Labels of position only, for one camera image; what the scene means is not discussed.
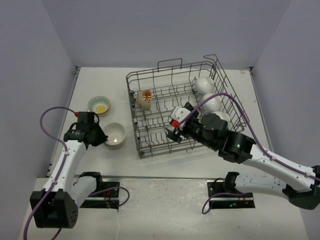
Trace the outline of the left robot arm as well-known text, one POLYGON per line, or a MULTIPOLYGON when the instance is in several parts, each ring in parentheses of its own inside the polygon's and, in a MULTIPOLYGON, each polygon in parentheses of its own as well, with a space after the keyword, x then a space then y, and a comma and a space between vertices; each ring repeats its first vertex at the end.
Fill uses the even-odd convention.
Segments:
POLYGON ((104 190, 99 172, 84 172, 78 183, 73 184, 78 165, 88 147, 97 147, 108 138, 96 113, 79 111, 74 115, 77 121, 60 140, 62 151, 51 177, 42 190, 33 191, 30 196, 31 218, 37 228, 72 229, 85 199, 90 194, 97 197, 104 190))

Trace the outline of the beige bowl orange flower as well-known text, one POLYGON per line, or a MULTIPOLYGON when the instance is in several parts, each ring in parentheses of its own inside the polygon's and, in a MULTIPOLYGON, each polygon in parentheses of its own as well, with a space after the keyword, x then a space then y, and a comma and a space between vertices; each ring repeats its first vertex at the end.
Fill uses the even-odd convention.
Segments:
POLYGON ((152 106, 152 91, 150 89, 142 90, 137 95, 137 103, 144 111, 149 111, 152 106))

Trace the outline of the yellow checked bowl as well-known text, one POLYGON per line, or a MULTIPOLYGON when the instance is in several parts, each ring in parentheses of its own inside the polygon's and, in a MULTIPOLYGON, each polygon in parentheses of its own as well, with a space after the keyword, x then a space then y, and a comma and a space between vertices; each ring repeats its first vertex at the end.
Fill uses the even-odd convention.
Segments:
POLYGON ((111 101, 103 95, 91 98, 87 103, 87 110, 94 112, 98 116, 106 114, 111 107, 111 101))

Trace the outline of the beige bowl small flowers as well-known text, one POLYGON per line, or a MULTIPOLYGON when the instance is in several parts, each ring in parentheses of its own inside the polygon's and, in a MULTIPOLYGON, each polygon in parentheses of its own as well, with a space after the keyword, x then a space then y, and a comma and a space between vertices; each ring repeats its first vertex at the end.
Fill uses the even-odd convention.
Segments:
POLYGON ((125 127, 118 122, 107 124, 103 128, 103 132, 106 136, 108 136, 107 142, 110 145, 116 145, 119 142, 125 141, 127 136, 125 127))

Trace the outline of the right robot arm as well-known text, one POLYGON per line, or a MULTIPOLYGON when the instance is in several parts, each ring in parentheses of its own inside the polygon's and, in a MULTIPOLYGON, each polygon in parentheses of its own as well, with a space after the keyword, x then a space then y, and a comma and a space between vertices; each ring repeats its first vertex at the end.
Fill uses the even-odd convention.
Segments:
POLYGON ((228 172, 222 185, 215 189, 214 196, 243 197, 249 193, 273 195, 288 200, 301 209, 313 210, 320 204, 320 167, 304 166, 277 155, 257 141, 240 132, 230 130, 221 116, 209 113, 199 118, 187 102, 176 106, 170 113, 173 130, 166 136, 180 143, 182 138, 191 138, 218 153, 230 163, 243 164, 259 169, 268 176, 251 176, 228 172))

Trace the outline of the beige bowl colourful leaves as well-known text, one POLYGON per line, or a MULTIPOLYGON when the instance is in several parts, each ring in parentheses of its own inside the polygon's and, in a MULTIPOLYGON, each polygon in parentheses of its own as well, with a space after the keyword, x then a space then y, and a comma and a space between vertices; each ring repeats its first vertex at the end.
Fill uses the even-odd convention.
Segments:
POLYGON ((117 150, 120 149, 124 145, 125 141, 118 142, 117 144, 109 144, 107 141, 104 142, 103 144, 105 147, 109 150, 117 150))

